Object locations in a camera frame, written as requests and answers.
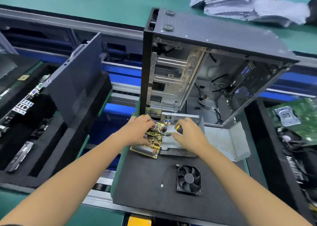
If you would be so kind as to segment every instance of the person's left hand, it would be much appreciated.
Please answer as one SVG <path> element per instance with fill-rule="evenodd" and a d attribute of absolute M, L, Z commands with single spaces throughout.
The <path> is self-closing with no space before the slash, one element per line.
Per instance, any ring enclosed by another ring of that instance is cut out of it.
<path fill-rule="evenodd" d="M 115 132 L 115 134 L 125 143 L 125 145 L 148 145 L 149 141 L 143 138 L 143 136 L 151 127 L 155 127 L 155 123 L 149 115 L 142 115 L 139 117 L 132 116 L 128 123 L 119 131 Z"/>

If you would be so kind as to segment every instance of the fan hub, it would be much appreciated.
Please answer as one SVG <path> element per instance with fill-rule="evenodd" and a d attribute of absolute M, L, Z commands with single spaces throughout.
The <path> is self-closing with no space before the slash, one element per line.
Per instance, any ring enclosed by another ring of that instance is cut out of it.
<path fill-rule="evenodd" d="M 192 184 L 194 182 L 194 176 L 192 176 L 192 174 L 187 173 L 184 177 L 185 182 L 188 184 Z"/>

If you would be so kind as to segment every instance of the hand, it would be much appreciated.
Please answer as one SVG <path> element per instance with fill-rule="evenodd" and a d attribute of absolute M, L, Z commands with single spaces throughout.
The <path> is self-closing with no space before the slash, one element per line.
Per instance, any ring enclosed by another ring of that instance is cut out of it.
<path fill-rule="evenodd" d="M 139 144 L 148 145 L 149 141 L 143 138 L 143 136 L 151 127 L 155 127 L 155 123 L 149 115 L 142 115 L 139 117 L 132 116 L 128 123 L 114 134 L 123 141 L 124 146 Z"/>
<path fill-rule="evenodd" d="M 178 125 L 182 126 L 183 135 L 173 133 L 172 137 L 187 150 L 199 155 L 201 148 L 210 146 L 203 131 L 190 118 L 178 120 L 175 128 Z"/>

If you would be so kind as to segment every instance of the person's right arm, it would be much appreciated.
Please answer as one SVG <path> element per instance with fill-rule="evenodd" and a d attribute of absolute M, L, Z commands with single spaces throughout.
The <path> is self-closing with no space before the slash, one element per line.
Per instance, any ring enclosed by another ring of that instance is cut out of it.
<path fill-rule="evenodd" d="M 210 167 L 249 225 L 311 226 L 300 214 L 210 145 L 190 118 L 179 120 L 178 125 L 182 126 L 183 135 L 174 133 L 174 139 L 196 153 Z"/>

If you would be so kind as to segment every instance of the white cloth stack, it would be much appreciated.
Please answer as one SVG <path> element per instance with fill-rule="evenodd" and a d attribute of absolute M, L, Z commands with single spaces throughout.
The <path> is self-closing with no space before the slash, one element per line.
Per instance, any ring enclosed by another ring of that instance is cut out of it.
<path fill-rule="evenodd" d="M 201 7 L 210 16 L 239 20 L 271 22 L 288 27 L 304 24 L 309 17 L 308 5 L 287 0 L 191 0 L 191 7 Z"/>

